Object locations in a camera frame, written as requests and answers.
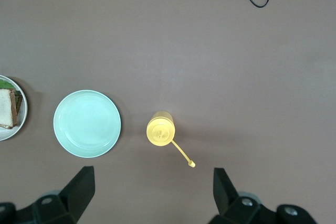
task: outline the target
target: sandwich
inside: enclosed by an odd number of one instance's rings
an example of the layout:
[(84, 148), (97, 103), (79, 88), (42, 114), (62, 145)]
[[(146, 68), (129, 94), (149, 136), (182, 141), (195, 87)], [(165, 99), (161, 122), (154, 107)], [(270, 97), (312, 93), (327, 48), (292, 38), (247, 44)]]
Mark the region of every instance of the sandwich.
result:
[(17, 125), (22, 95), (7, 81), (0, 80), (0, 126), (12, 129)]

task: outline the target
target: yellow bottle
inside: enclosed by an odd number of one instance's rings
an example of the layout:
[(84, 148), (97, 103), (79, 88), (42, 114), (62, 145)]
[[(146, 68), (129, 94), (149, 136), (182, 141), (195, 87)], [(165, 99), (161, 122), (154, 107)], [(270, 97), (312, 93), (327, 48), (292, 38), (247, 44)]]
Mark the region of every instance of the yellow bottle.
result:
[(184, 151), (175, 143), (175, 126), (172, 115), (167, 111), (157, 111), (147, 125), (147, 137), (152, 144), (164, 146), (172, 142), (182, 153), (188, 164), (195, 167), (195, 163), (188, 158)]

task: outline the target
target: white bread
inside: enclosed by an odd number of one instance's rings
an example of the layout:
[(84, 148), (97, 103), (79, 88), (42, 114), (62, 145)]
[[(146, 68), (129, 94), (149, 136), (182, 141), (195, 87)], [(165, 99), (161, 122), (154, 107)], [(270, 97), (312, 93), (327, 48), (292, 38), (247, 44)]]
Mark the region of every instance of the white bread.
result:
[(11, 129), (17, 125), (14, 89), (0, 89), (0, 126)]

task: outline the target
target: plate rim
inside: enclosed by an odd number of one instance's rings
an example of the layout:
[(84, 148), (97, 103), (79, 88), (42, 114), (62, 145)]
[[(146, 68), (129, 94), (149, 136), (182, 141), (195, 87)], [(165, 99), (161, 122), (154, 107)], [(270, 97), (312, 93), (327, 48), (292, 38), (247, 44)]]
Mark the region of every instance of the plate rim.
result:
[[(117, 114), (118, 114), (118, 122), (119, 122), (119, 124), (118, 124), (118, 134), (116, 135), (115, 141), (114, 141), (113, 145), (112, 145), (110, 148), (108, 148), (106, 151), (104, 151), (104, 152), (102, 152), (102, 153), (99, 153), (98, 155), (84, 156), (84, 155), (80, 155), (80, 154), (78, 154), (78, 153), (76, 154), (76, 153), (71, 152), (70, 150), (68, 150), (67, 148), (64, 147), (64, 145), (62, 144), (62, 142), (61, 142), (60, 139), (59, 139), (60, 136), (58, 136), (58, 135), (57, 135), (57, 132), (56, 132), (56, 126), (55, 126), (56, 121), (57, 121), (57, 118), (56, 118), (56, 117), (57, 117), (57, 115), (58, 115), (58, 110), (60, 109), (60, 106), (61, 106), (63, 103), (65, 103), (66, 100), (67, 100), (69, 97), (71, 97), (71, 96), (73, 96), (73, 95), (75, 95), (75, 94), (77, 94), (77, 93), (81, 93), (81, 92), (95, 93), (95, 94), (98, 94), (98, 95), (100, 95), (100, 96), (102, 96), (102, 97), (108, 99), (108, 101), (111, 102), (111, 104), (113, 105), (113, 107), (115, 108), (115, 110), (116, 110), (116, 112), (117, 112)], [(57, 107), (56, 107), (55, 113), (54, 113), (54, 118), (53, 118), (53, 128), (54, 128), (54, 134), (55, 134), (55, 137), (56, 137), (58, 143), (59, 143), (59, 144), (60, 144), (60, 145), (61, 145), (61, 146), (62, 146), (68, 153), (70, 153), (70, 154), (72, 154), (72, 155), (74, 155), (74, 156), (77, 156), (77, 157), (82, 157), (82, 158), (94, 158), (94, 157), (99, 157), (99, 156), (101, 156), (101, 155), (107, 153), (107, 152), (110, 151), (110, 150), (115, 146), (115, 144), (117, 143), (117, 141), (118, 141), (118, 139), (119, 139), (119, 137), (120, 137), (120, 133), (121, 133), (121, 116), (120, 116), (120, 112), (119, 112), (117, 106), (115, 105), (115, 103), (114, 103), (114, 102), (113, 102), (107, 95), (105, 95), (105, 94), (103, 94), (103, 93), (101, 93), (101, 92), (99, 92), (99, 91), (96, 91), (96, 90), (82, 89), (82, 90), (77, 90), (77, 91), (74, 91), (74, 92), (68, 94), (67, 96), (65, 96), (65, 97), (59, 102), (59, 104), (58, 104)]]
[(20, 125), (17, 125), (15, 126), (14, 128), (12, 129), (6, 129), (8, 131), (13, 131), (12, 134), (10, 134), (8, 137), (5, 137), (5, 138), (1, 138), (0, 137), (0, 141), (3, 141), (3, 140), (7, 140), (9, 138), (11, 138), (12, 136), (14, 136), (21, 128), (22, 126), (24, 125), (26, 119), (27, 119), (27, 114), (28, 114), (28, 103), (27, 103), (27, 98), (26, 98), (26, 95), (25, 93), (23, 92), (22, 88), (15, 82), (13, 81), (11, 78), (7, 77), (7, 76), (3, 76), (0, 74), (0, 79), (4, 80), (4, 81), (8, 81), (9, 83), (11, 83), (13, 86), (16, 86), (15, 89), (20, 91), (21, 92), (21, 95), (22, 95), (22, 101), (23, 101), (23, 104), (24, 104), (24, 107), (25, 107), (25, 113), (24, 113), (24, 116), (23, 116), (23, 119), (22, 119), (22, 123)]

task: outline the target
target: white plate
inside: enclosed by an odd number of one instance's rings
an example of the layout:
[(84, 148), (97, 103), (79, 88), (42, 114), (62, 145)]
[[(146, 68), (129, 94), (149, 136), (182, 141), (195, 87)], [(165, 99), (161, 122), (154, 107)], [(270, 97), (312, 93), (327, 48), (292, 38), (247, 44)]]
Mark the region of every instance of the white plate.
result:
[(0, 127), (0, 141), (2, 141), (2, 140), (8, 139), (14, 136), (21, 129), (22, 125), (24, 124), (27, 118), (28, 105), (27, 105), (26, 96), (18, 84), (16, 84), (13, 80), (5, 76), (0, 76), (0, 79), (12, 84), (17, 91), (21, 92), (21, 95), (22, 95), (22, 103), (21, 103), (20, 111), (17, 115), (17, 126), (13, 127), (12, 129), (5, 129), (5, 128)]
[(120, 114), (104, 94), (79, 90), (65, 97), (54, 115), (58, 142), (78, 157), (97, 157), (117, 142), (121, 130)]

